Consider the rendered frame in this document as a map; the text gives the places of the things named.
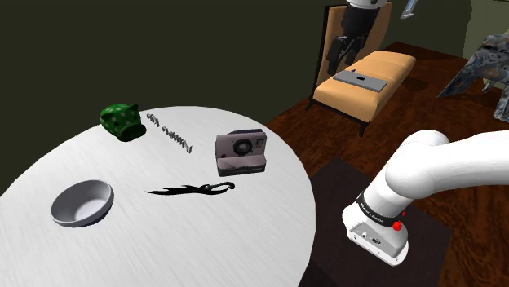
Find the orange sofa with black frame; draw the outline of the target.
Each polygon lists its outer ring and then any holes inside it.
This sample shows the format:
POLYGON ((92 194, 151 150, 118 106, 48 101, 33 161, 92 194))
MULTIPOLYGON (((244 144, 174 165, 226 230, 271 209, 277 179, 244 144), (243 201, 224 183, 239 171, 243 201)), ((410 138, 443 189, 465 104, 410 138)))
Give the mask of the orange sofa with black frame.
POLYGON ((320 105, 358 122, 359 136, 409 75, 416 61, 410 55, 379 50, 391 10, 392 3, 388 0, 347 0, 345 5, 325 8, 320 54, 308 107, 320 105), (333 37, 343 36, 341 21, 347 5, 364 9, 378 7, 379 13, 354 63, 345 64, 350 45, 356 39, 348 38, 336 73, 329 75, 326 56, 333 37))

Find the green spotted piggy bank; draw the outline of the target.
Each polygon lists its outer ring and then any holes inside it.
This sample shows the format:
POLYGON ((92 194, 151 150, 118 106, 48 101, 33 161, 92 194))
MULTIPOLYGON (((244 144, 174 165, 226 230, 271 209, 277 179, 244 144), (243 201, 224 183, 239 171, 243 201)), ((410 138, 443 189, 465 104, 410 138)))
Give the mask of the green spotted piggy bank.
POLYGON ((104 108, 100 124, 122 142, 138 139, 147 130, 141 122, 138 104, 112 104, 104 108))

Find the round white table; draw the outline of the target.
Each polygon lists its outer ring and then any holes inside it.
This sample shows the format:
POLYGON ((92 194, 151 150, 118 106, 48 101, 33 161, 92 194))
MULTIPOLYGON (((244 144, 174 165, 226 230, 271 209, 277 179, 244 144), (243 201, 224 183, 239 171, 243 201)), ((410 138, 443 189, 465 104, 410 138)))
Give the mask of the round white table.
POLYGON ((216 108, 156 108, 123 143, 95 126, 61 143, 0 196, 0 287, 298 287, 315 235, 308 175, 290 146, 268 132, 264 172, 232 178, 217 196, 147 193, 221 182, 217 135, 255 129, 216 108), (108 215, 83 228, 51 218, 66 188, 101 179, 114 191, 108 215))

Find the wall picture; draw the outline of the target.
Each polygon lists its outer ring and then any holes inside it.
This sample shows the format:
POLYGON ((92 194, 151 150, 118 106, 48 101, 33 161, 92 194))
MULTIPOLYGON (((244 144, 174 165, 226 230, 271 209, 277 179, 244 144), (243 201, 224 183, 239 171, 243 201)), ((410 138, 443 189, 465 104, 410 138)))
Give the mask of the wall picture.
POLYGON ((401 14, 402 20, 408 19, 414 15, 414 8, 415 8, 417 2, 418 2, 418 0, 408 0, 408 2, 406 3, 405 8, 401 14))

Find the grey jagged strip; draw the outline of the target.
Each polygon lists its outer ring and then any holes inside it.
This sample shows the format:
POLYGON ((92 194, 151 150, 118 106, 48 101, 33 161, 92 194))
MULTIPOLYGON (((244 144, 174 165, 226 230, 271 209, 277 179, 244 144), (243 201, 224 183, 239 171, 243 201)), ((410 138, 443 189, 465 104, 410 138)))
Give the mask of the grey jagged strip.
POLYGON ((184 148, 187 153, 191 153, 193 151, 192 145, 189 145, 188 142, 176 132, 169 130, 166 126, 162 126, 158 118, 153 114, 147 113, 146 118, 149 119, 156 127, 160 128, 162 132, 165 133, 168 137, 173 139, 182 148, 184 148))

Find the grey bowl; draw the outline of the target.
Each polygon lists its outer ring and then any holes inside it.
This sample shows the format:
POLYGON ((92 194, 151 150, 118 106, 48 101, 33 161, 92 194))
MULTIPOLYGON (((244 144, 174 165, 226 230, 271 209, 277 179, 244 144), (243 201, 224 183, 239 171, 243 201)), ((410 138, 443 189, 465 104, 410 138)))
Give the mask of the grey bowl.
POLYGON ((51 204, 51 217, 62 227, 86 227, 98 223, 111 210, 114 191, 109 183, 91 179, 75 183, 51 204))

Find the mottled grey angular object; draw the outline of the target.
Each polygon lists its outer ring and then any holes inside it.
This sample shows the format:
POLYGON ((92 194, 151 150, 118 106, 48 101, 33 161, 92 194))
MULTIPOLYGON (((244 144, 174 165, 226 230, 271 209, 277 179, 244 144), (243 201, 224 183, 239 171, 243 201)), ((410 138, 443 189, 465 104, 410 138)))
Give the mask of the mottled grey angular object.
POLYGON ((463 93, 478 78, 488 81, 484 93, 497 82, 505 86, 494 118, 509 123, 509 34, 488 35, 438 98, 463 93))

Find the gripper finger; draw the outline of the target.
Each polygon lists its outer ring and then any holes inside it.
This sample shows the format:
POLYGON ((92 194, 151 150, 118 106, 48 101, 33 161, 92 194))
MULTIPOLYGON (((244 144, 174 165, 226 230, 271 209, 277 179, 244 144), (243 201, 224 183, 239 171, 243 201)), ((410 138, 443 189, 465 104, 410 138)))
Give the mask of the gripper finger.
POLYGON ((346 36, 334 36, 326 59, 329 61, 327 73, 334 75, 340 60, 343 58, 345 49, 347 48, 347 37, 346 36))
POLYGON ((361 49, 364 48, 366 42, 366 37, 357 37, 352 41, 348 53, 345 58, 346 65, 352 65, 354 60, 361 49))

